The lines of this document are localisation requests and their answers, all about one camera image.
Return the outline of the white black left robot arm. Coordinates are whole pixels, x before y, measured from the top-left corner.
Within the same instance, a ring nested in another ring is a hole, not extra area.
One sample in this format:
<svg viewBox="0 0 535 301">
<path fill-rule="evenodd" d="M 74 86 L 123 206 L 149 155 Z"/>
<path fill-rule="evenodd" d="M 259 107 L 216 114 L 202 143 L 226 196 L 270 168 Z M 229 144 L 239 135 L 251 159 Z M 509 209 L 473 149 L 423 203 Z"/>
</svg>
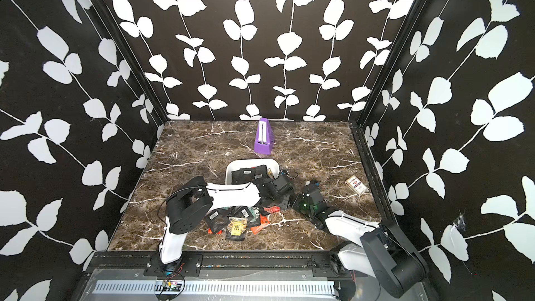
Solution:
<svg viewBox="0 0 535 301">
<path fill-rule="evenodd" d="M 167 216 L 159 246 L 160 262 L 167 265 L 181 259 L 188 232 L 197 228 L 211 211 L 235 206 L 268 207 L 281 203 L 293 189 L 294 184 L 286 175 L 238 185 L 218 185 L 207 183 L 202 176 L 194 177 L 165 200 Z"/>
</svg>

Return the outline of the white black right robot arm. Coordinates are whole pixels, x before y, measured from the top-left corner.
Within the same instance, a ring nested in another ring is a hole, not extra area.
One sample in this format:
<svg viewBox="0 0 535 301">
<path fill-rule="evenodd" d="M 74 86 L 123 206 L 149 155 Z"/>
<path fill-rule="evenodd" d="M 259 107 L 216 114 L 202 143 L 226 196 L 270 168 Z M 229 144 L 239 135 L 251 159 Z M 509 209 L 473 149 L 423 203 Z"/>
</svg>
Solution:
<svg viewBox="0 0 535 301">
<path fill-rule="evenodd" d="M 291 195 L 289 203 L 317 229 L 348 241 L 334 252 L 337 265 L 375 277 L 392 297 L 402 297 L 429 274 L 428 264 L 395 222 L 367 221 L 330 206 L 317 183 Z"/>
</svg>

